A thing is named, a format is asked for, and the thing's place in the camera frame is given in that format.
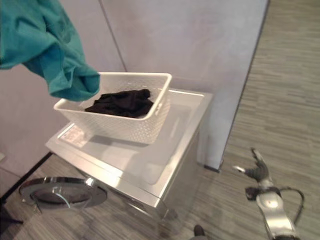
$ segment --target teal cloth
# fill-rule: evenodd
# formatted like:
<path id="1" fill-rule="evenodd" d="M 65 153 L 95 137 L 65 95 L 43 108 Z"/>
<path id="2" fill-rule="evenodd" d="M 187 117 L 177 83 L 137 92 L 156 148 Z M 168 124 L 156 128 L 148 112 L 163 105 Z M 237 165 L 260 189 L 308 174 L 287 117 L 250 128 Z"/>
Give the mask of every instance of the teal cloth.
<path id="1" fill-rule="evenodd" d="M 58 98 L 83 101 L 99 91 L 100 76 L 86 64 L 78 33 L 58 0 L 1 0 L 0 11 L 0 69 L 22 63 Z"/>

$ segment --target white plastic basket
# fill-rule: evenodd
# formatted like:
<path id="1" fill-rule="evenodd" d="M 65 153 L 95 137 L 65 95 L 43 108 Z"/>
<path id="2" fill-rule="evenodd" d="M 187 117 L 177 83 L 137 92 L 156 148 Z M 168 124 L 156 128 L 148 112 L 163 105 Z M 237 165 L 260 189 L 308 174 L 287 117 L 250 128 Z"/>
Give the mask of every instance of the white plastic basket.
<path id="1" fill-rule="evenodd" d="M 80 104 L 61 99 L 54 105 L 54 109 L 60 111 L 85 133 L 152 144 L 170 109 L 168 91 L 172 76 L 168 73 L 138 72 L 100 72 L 99 74 L 100 91 L 98 94 Z M 150 90 L 149 99 L 153 102 L 148 114 L 143 118 L 85 111 L 102 94 L 141 89 Z"/>

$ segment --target gray carpet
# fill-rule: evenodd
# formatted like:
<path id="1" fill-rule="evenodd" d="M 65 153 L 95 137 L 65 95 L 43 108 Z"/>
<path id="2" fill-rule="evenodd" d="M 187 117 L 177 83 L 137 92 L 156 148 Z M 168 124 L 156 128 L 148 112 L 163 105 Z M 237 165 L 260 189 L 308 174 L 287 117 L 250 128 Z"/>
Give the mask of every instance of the gray carpet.
<path id="1" fill-rule="evenodd" d="M 205 170 L 183 229 L 166 239 L 187 240 L 201 224 L 213 240 L 265 240 L 263 221 L 244 188 L 255 183 L 231 169 L 252 166 L 250 147 L 260 150 L 279 186 L 301 189 L 305 210 L 298 223 L 304 240 L 320 236 L 320 1 L 271 1 L 262 37 L 224 154 L 221 173 Z M 31 178 L 79 173 L 52 157 Z M 285 193 L 293 217 L 299 197 Z M 162 239 L 148 222 L 138 222 L 119 202 L 105 203 L 65 219 L 44 218 L 21 203 L 17 192 L 6 204 L 25 221 L 2 240 Z"/>

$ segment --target washing machine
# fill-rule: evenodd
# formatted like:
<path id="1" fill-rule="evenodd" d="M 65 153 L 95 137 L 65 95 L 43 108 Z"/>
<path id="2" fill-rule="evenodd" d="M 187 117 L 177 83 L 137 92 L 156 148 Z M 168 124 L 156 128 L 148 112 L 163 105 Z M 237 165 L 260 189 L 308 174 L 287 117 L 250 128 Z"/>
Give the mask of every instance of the washing machine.
<path id="1" fill-rule="evenodd" d="M 48 176 L 24 183 L 42 212 L 83 210 L 113 196 L 135 215 L 183 223 L 201 181 L 212 94 L 171 89 L 170 110 L 153 144 L 90 135 L 70 122 L 46 143 L 83 179 Z"/>

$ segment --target wall seam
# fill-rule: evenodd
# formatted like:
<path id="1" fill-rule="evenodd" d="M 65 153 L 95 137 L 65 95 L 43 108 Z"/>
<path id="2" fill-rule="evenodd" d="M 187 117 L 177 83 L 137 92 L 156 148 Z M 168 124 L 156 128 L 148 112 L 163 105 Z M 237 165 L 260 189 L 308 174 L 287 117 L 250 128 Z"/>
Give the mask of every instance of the wall seam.
<path id="1" fill-rule="evenodd" d="M 124 70 L 125 70 L 126 72 L 128 72 L 127 67 L 126 67 L 126 65 L 125 65 L 125 61 L 124 61 L 124 59 L 123 59 L 123 57 L 122 57 L 122 54 L 121 54 L 121 52 L 120 52 L 120 48 L 119 48 L 119 45 L 118 45 L 118 43 L 117 43 L 115 34 L 114 34 L 114 32 L 113 32 L 113 30 L 112 30 L 112 28 L 111 28 L 111 24 L 110 24 L 110 21 L 109 21 L 109 19 L 108 19 L 107 12 L 106 12 L 106 10 L 105 10 L 105 8 L 104 8 L 104 5 L 103 5 L 103 3 L 102 3 L 102 0 L 98 0 L 98 2 L 99 2 L 99 4 L 100 4 L 100 7 L 101 7 L 101 10 L 102 10 L 104 19 L 105 19 L 105 21 L 106 21 L 106 24 L 107 24 L 107 26 L 108 26 L 108 28 L 109 28 L 110 33 L 111 33 L 112 40 L 113 40 L 113 42 L 114 42 L 116 51 L 117 51 L 117 53 L 118 53 L 118 55 L 119 55 L 119 58 L 120 58 L 121 63 L 122 63 L 122 65 L 123 65 L 123 68 L 124 68 Z"/>

